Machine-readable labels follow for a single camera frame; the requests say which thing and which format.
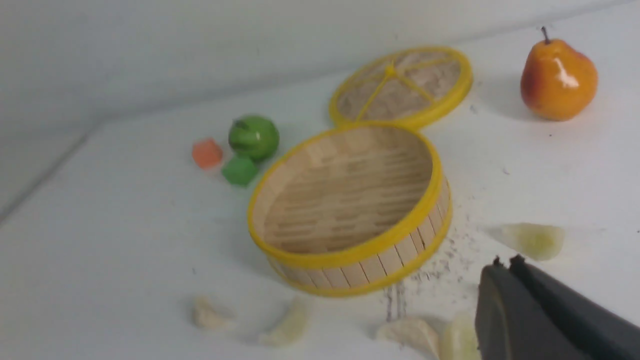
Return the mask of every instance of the mesh lid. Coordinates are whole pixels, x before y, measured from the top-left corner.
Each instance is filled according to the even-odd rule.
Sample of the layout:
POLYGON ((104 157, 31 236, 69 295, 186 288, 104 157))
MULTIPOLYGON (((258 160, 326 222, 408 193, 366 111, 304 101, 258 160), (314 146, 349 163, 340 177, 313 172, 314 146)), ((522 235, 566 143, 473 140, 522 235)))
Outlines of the mesh lid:
POLYGON ((347 79, 329 112, 337 126, 386 120, 420 128, 453 110, 471 84, 471 67, 461 53, 412 49, 374 61, 347 79))

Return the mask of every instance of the orange pear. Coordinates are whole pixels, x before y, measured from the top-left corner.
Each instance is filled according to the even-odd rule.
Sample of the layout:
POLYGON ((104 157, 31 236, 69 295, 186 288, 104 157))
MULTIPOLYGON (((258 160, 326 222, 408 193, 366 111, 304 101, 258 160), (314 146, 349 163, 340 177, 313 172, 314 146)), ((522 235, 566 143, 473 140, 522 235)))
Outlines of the orange pear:
POLYGON ((578 115, 596 95, 598 71, 591 60, 559 39, 533 46, 520 80, 524 103, 538 116, 555 121, 578 115))

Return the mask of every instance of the green cube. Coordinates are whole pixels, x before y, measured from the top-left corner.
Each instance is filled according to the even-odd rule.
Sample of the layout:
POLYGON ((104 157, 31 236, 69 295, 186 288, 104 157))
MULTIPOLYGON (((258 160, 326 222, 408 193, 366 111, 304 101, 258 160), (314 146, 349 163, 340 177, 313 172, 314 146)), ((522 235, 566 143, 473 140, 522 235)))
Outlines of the green cube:
POLYGON ((230 184, 247 186, 258 174, 258 167, 249 158, 234 156, 222 168, 222 175, 230 184))

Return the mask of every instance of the black object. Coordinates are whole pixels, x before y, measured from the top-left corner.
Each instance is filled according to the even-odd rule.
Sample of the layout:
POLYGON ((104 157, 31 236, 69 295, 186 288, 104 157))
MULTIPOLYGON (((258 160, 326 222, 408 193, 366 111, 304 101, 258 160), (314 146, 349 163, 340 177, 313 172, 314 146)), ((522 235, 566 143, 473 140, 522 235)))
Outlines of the black object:
POLYGON ((542 270, 496 258, 480 280, 476 334, 484 360, 640 360, 640 328, 542 270))

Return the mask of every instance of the white wall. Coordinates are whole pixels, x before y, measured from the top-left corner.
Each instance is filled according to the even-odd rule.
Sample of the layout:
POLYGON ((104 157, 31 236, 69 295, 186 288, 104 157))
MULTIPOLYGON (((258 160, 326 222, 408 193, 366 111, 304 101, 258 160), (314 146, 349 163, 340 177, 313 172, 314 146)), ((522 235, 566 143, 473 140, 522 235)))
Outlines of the white wall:
POLYGON ((4 0, 0 136, 290 80, 613 1, 4 0))

